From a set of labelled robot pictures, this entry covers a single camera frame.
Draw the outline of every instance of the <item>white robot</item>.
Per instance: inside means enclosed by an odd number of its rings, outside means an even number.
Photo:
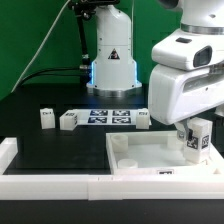
[[[137,64],[132,57],[132,23],[125,13],[113,6],[119,2],[78,0],[72,5],[79,26],[81,19],[88,20],[96,15],[97,57],[91,64],[91,80],[87,89],[89,93],[106,97],[123,97],[142,86],[137,80]],[[79,31],[83,41],[83,27]]]
[[[224,1],[158,0],[182,10],[180,29],[158,43],[152,59],[149,111],[157,121],[175,124],[178,138],[190,140],[189,118],[224,107]]]

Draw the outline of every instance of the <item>green backdrop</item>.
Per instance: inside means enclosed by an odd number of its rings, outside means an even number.
[[[0,2],[0,99],[12,90],[33,57],[66,0],[1,0]],[[132,0],[116,6],[131,16]],[[148,83],[155,63],[152,47],[179,27],[180,14],[164,10],[156,0],[135,0],[134,59],[138,79]],[[95,19],[85,22],[89,54],[96,57]],[[76,66],[81,62],[74,13],[66,8],[41,54],[27,74],[47,67]],[[36,78],[35,82],[78,82],[77,78]]]

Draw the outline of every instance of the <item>small white cube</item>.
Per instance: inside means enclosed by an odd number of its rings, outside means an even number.
[[[201,163],[210,155],[212,122],[195,117],[190,120],[189,128],[193,130],[193,136],[185,142],[183,155],[190,162]]]
[[[138,109],[136,114],[136,129],[149,129],[151,125],[149,110],[146,108]]]
[[[55,128],[55,116],[53,109],[41,109],[40,120],[42,129]]]
[[[68,110],[60,117],[60,129],[73,131],[78,125],[78,110]]]

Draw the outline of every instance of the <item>black table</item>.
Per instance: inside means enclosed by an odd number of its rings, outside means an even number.
[[[125,99],[88,95],[72,84],[30,84],[0,102],[0,136],[17,137],[19,152],[5,175],[110,174],[105,133],[136,132],[134,126],[78,126],[60,131],[68,109],[147,107],[147,86]],[[42,130],[40,109],[53,108],[56,129]],[[213,120],[212,142],[224,151],[222,119]],[[152,119],[151,131],[174,130]],[[223,200],[0,201],[0,223],[223,223]]]

